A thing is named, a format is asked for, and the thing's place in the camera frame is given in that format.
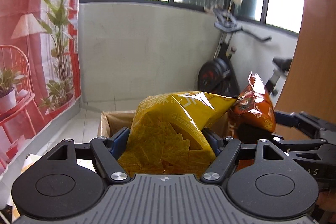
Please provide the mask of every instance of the metal screw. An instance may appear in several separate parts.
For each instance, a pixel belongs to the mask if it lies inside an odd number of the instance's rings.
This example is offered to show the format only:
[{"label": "metal screw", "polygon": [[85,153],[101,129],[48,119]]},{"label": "metal screw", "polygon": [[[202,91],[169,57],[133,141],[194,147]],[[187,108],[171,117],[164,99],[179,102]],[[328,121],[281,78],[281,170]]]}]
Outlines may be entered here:
[{"label": "metal screw", "polygon": [[220,175],[218,173],[208,172],[203,175],[203,178],[206,180],[217,180],[220,178]]},{"label": "metal screw", "polygon": [[111,179],[113,180],[125,180],[127,178],[127,174],[123,172],[115,172],[111,175]]}]

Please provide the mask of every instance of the tiled floor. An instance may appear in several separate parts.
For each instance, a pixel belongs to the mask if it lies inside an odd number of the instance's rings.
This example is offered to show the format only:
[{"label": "tiled floor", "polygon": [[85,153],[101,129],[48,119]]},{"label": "tiled floor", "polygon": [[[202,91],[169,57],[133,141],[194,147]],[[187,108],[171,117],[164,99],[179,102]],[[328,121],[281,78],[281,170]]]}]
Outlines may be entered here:
[{"label": "tiled floor", "polygon": [[142,99],[84,103],[80,112],[68,121],[38,154],[45,154],[64,139],[73,139],[75,143],[89,142],[97,137],[102,111],[135,110],[141,101]]}]

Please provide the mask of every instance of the printed curtain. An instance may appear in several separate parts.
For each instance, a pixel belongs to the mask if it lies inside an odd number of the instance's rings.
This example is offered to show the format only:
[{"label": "printed curtain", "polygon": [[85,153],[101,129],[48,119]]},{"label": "printed curtain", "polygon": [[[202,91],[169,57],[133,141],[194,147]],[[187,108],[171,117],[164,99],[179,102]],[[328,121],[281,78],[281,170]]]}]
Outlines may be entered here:
[{"label": "printed curtain", "polygon": [[78,0],[0,0],[0,174],[81,95]]}]

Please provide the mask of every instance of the white wall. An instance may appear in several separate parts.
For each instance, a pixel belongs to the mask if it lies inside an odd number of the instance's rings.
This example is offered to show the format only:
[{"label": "white wall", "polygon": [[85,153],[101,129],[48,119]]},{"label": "white wall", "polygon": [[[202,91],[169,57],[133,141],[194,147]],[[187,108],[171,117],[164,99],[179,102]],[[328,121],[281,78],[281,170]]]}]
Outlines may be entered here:
[{"label": "white wall", "polygon": [[[195,90],[199,69],[212,58],[219,39],[214,22],[214,16],[164,5],[80,4],[83,100],[138,99]],[[273,57],[293,56],[297,41],[267,27],[243,26],[260,36],[271,35],[272,41],[260,44],[243,33],[233,36],[231,43],[238,50],[232,63],[241,89],[250,71],[266,82],[273,73]],[[283,83],[279,81],[279,90]]]},{"label": "white wall", "polygon": [[[272,40],[260,43],[243,32],[239,32],[232,37],[231,45],[237,48],[237,52],[233,55],[231,61],[235,69],[238,84],[241,89],[244,89],[248,85],[248,76],[251,71],[258,73],[264,84],[266,84],[275,68],[272,63],[273,58],[292,58],[296,48],[297,37],[252,23],[239,23],[246,30],[250,30],[260,37],[271,36]],[[284,84],[285,79],[280,78],[276,86],[279,93],[277,96],[271,96],[274,105],[280,96]]]}]

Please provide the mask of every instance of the cardboard box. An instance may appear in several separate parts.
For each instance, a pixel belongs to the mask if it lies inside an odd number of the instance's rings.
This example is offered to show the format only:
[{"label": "cardboard box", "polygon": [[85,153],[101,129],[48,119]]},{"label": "cardboard box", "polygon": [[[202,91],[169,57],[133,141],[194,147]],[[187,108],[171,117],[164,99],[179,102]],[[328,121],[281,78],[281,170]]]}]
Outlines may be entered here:
[{"label": "cardboard box", "polygon": [[[98,137],[111,137],[123,127],[131,128],[135,110],[102,112],[100,117],[100,126],[98,129]],[[225,113],[211,128],[220,137],[229,135],[228,120]]]}]

